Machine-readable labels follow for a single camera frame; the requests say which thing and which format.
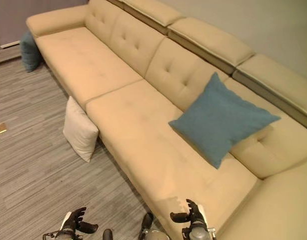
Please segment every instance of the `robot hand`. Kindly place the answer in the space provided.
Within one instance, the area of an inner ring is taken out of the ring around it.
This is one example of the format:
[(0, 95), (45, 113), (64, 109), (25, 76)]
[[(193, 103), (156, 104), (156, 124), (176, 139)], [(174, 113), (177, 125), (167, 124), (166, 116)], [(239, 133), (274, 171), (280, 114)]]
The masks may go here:
[(86, 209), (86, 207), (82, 207), (73, 211), (69, 218), (64, 222), (61, 230), (72, 230), (73, 232), (78, 230), (85, 234), (95, 233), (98, 229), (98, 225), (83, 221), (82, 216), (85, 215)]
[(216, 240), (214, 228), (207, 227), (207, 221), (204, 217), (205, 211), (202, 205), (198, 206), (190, 199), (186, 200), (189, 207), (189, 214), (186, 212), (170, 213), (170, 218), (175, 223), (190, 222), (190, 227), (182, 229), (182, 236), (184, 240), (210, 240), (210, 233), (212, 239)]

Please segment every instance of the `seat cushion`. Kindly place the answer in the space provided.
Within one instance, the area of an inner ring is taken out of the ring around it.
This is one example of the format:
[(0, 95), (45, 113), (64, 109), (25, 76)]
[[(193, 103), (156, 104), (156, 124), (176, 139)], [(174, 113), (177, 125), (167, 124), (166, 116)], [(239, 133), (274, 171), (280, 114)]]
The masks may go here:
[(218, 170), (207, 163), (168, 125), (182, 111), (145, 80), (94, 99), (86, 109), (173, 239), (182, 239), (187, 224), (171, 222), (169, 214), (186, 211), (187, 198), (204, 206), (209, 225), (218, 230), (257, 182), (229, 153)]
[(80, 106), (142, 77), (85, 27), (36, 39), (46, 62)]
[(242, 99), (281, 118), (270, 124), (272, 130), (265, 136), (249, 137), (231, 149), (230, 153), (242, 164), (262, 179), (284, 171), (307, 158), (305, 127), (236, 80), (229, 78), (224, 84)]
[(263, 181), (219, 239), (307, 240), (307, 162)]

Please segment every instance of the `white pillow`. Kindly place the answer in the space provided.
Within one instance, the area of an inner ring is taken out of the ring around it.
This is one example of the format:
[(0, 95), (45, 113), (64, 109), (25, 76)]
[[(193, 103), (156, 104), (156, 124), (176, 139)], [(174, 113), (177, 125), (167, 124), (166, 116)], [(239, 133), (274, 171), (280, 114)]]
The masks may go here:
[(71, 96), (67, 102), (62, 132), (75, 152), (89, 163), (99, 130)]

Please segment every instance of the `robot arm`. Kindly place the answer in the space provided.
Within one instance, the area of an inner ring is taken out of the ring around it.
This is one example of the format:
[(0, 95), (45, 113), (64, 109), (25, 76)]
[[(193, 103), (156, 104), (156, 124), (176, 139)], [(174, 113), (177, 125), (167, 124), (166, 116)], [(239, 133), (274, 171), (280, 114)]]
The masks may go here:
[(205, 217), (205, 211), (202, 206), (195, 204), (192, 200), (186, 200), (189, 207), (189, 214), (186, 212), (170, 213), (170, 218), (175, 223), (187, 223), (190, 222), (190, 227), (182, 229), (182, 236), (184, 240), (216, 240), (216, 234), (214, 228), (207, 227), (207, 221)]

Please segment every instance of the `blue pillow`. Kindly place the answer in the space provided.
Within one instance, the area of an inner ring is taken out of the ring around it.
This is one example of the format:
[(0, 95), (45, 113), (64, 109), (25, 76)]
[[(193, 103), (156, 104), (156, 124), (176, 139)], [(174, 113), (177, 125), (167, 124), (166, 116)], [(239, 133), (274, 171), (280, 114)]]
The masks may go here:
[(227, 89), (215, 72), (203, 93), (169, 125), (218, 169), (233, 145), (279, 119)]
[(27, 72), (35, 70), (43, 60), (35, 40), (27, 31), (20, 40), (21, 58)]

